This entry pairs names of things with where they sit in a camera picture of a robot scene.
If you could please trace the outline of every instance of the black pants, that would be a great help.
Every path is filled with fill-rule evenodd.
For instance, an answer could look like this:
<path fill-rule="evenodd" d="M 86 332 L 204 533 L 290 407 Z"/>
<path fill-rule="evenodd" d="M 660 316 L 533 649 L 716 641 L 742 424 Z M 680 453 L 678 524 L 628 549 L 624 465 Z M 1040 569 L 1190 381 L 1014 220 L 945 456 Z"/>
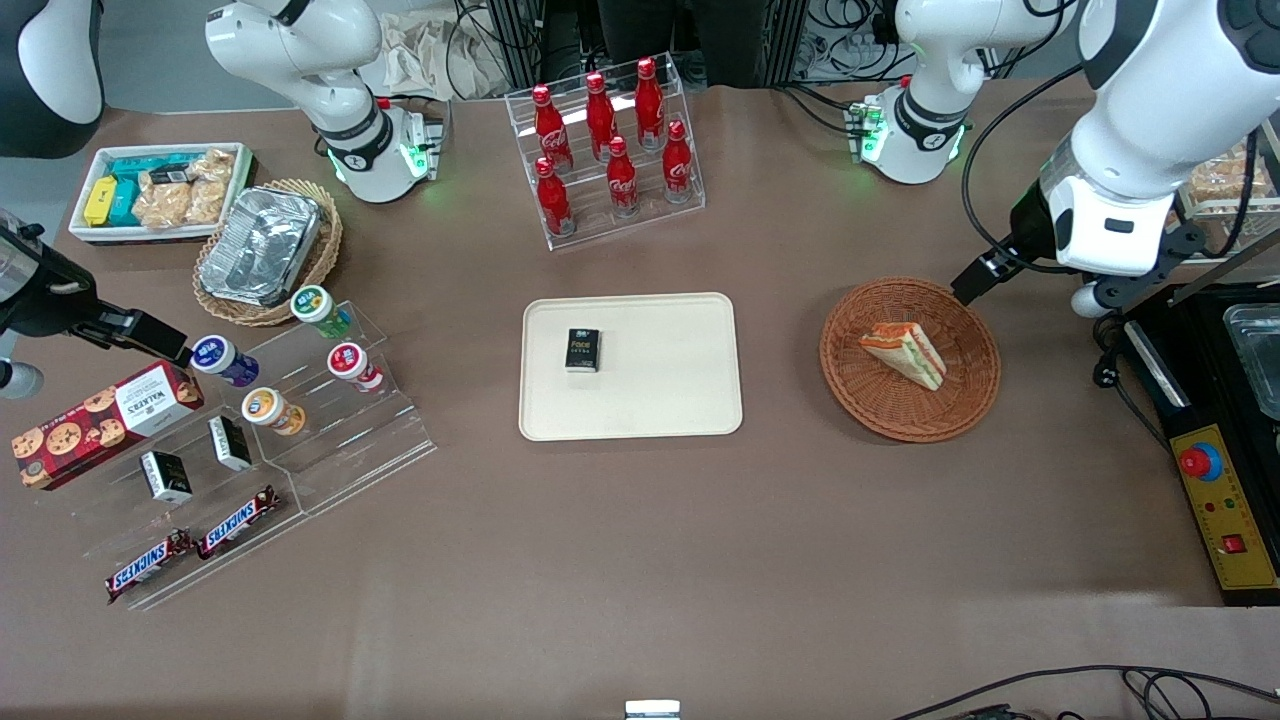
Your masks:
<path fill-rule="evenodd" d="M 659 55 L 671 47 L 676 0 L 598 1 L 604 44 L 614 63 Z M 768 0 L 692 0 L 708 83 L 759 86 L 767 5 Z"/>

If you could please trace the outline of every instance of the red bottle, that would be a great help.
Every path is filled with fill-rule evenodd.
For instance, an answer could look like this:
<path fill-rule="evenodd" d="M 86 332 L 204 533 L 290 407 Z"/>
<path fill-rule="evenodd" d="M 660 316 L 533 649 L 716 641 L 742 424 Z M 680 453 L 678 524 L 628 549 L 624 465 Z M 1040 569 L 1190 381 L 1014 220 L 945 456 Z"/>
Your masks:
<path fill-rule="evenodd" d="M 640 195 L 636 191 L 636 168 L 627 156 L 627 141 L 621 135 L 609 141 L 609 200 L 613 201 L 613 214 L 630 218 L 640 211 Z"/>
<path fill-rule="evenodd" d="M 653 152 L 662 147 L 663 131 L 667 128 L 662 118 L 662 87 L 658 87 L 658 64 L 653 58 L 640 58 L 636 61 L 640 85 L 636 87 L 636 132 L 640 146 Z"/>
<path fill-rule="evenodd" d="M 568 132 L 564 129 L 564 118 L 559 110 L 552 105 L 552 91 L 545 85 L 534 86 L 534 105 L 538 108 L 534 115 L 534 129 L 543 143 L 543 156 L 556 165 L 557 173 L 567 173 L 573 169 L 573 152 L 568 149 Z"/>
<path fill-rule="evenodd" d="M 694 195 L 692 172 L 694 154 L 689 151 L 685 140 L 685 123 L 671 120 L 667 126 L 667 149 L 662 151 L 662 176 L 667 181 L 667 202 L 684 205 Z"/>
<path fill-rule="evenodd" d="M 604 92 L 604 76 L 586 76 L 586 129 L 591 132 L 591 155 L 596 163 L 609 161 L 609 141 L 618 135 L 618 123 L 613 119 L 613 104 Z"/>
<path fill-rule="evenodd" d="M 547 231 L 556 237 L 573 234 L 577 225 L 573 223 L 573 211 L 568 208 L 564 181 L 556 177 L 556 165 L 547 158 L 539 158 L 534 168 L 538 170 L 538 204 L 543 206 Z"/>

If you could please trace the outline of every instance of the clear acrylic display stand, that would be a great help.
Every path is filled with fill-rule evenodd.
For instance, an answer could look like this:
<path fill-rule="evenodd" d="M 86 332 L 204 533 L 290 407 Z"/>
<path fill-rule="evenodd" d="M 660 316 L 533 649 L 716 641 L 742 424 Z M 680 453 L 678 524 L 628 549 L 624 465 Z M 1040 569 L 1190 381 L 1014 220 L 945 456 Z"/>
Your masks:
<path fill-rule="evenodd" d="M 248 388 L 197 375 L 205 395 L 200 410 L 67 486 L 40 493 L 37 505 L 70 511 L 82 552 L 95 569 L 87 582 L 99 587 L 104 601 L 102 580 L 174 528 L 188 529 L 198 541 L 265 486 L 270 484 L 282 500 L 275 510 L 212 559 L 201 560 L 195 551 L 175 557 L 116 602 L 131 609 L 155 607 L 435 450 L 417 409 L 399 391 L 387 365 L 387 336 L 349 302 L 339 307 L 352 319 L 344 340 L 364 347 L 385 375 L 379 392 L 361 393 L 334 378 L 326 359 L 342 340 L 326 340 L 315 328 L 300 324 L 246 351 L 261 369 Z M 300 433 L 283 437 L 241 418 L 241 400 L 259 387 L 273 387 L 306 410 L 307 421 Z M 207 425 L 218 415 L 244 430 L 253 460 L 250 469 L 234 471 L 218 462 Z M 138 462 L 150 450 L 182 457 L 192 487 L 189 501 L 174 506 L 151 498 Z"/>
<path fill-rule="evenodd" d="M 538 174 L 534 172 L 534 163 L 541 158 L 543 150 L 538 132 L 534 129 L 534 100 L 531 91 L 521 90 L 506 96 L 511 128 L 516 133 L 520 159 L 525 165 L 525 178 L 529 181 L 529 188 L 534 193 L 534 208 L 538 210 L 539 219 L 543 220 L 543 234 L 547 238 L 547 247 L 550 250 L 579 245 L 612 232 L 634 228 L 672 215 L 691 213 L 707 206 L 703 174 L 698 165 L 698 146 L 694 142 L 694 126 L 689 119 L 689 105 L 685 102 L 685 87 L 680 81 L 680 73 L 676 72 L 676 64 L 672 61 L 669 53 L 655 56 L 654 60 L 658 64 L 658 82 L 662 86 L 664 117 L 667 122 L 677 118 L 685 122 L 689 149 L 692 152 L 690 176 L 692 178 L 694 195 L 681 205 L 667 202 L 663 195 L 666 182 L 662 176 L 662 149 L 646 152 L 640 147 L 640 141 L 636 137 L 635 87 L 637 77 L 635 63 L 613 65 L 599 70 L 604 76 L 605 92 L 613 102 L 618 135 L 627 138 L 631 163 L 636 168 L 640 211 L 626 219 L 613 214 L 613 204 L 609 201 L 609 186 L 605 181 L 605 165 L 596 163 L 591 155 L 591 135 L 586 129 L 586 76 L 581 74 L 548 83 L 547 87 L 552 91 L 552 102 L 564 118 L 570 150 L 573 152 L 573 169 L 561 174 L 561 179 L 564 181 L 564 187 L 568 190 L 568 202 L 570 209 L 573 211 L 573 220 L 577 223 L 577 231 L 570 237 L 556 237 L 547 232 L 543 210 L 538 204 Z"/>

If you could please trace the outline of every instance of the sandwich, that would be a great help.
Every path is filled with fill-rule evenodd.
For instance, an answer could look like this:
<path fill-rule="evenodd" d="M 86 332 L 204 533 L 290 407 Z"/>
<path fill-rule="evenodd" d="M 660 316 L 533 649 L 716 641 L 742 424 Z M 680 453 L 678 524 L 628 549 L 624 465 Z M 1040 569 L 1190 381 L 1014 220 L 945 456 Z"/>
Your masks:
<path fill-rule="evenodd" d="M 911 382 L 931 391 L 942 387 L 947 365 L 916 323 L 876 323 L 858 345 Z"/>

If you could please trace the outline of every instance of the wicker basket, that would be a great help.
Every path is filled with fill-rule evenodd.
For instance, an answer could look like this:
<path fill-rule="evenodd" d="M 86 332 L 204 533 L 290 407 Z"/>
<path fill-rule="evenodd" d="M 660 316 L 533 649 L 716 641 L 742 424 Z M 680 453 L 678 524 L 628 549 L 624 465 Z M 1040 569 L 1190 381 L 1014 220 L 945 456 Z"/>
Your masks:
<path fill-rule="evenodd" d="M 338 208 L 333 202 L 333 196 L 314 182 L 298 179 L 271 181 L 262 187 L 305 195 L 319 202 L 320 208 L 324 209 L 324 222 L 320 224 L 320 234 L 316 236 L 315 243 L 311 245 L 311 252 L 302 265 L 302 272 L 298 273 L 298 278 L 301 279 L 296 283 L 298 286 L 320 284 L 325 275 L 329 274 L 329 270 L 338 263 L 338 247 L 342 245 L 342 218 L 338 217 Z M 253 328 L 278 325 L 292 318 L 293 313 L 289 310 L 288 302 L 275 307 L 259 307 L 247 302 L 214 297 L 205 292 L 205 288 L 200 287 L 200 266 L 209 258 L 209 252 L 218 243 L 218 238 L 221 234 L 223 225 L 219 224 L 214 234 L 209 237 L 209 242 L 201 249 L 200 258 L 196 260 L 196 270 L 191 283 L 196 288 L 196 300 L 200 301 L 200 306 L 209 310 L 215 318 Z"/>
<path fill-rule="evenodd" d="M 876 323 L 915 322 L 947 375 L 928 391 L 858 345 Z M 818 350 L 822 373 L 850 415 L 879 434 L 938 442 L 973 428 L 1000 387 L 1000 352 L 975 313 L 946 288 L 914 278 L 881 278 L 851 290 L 827 316 Z"/>

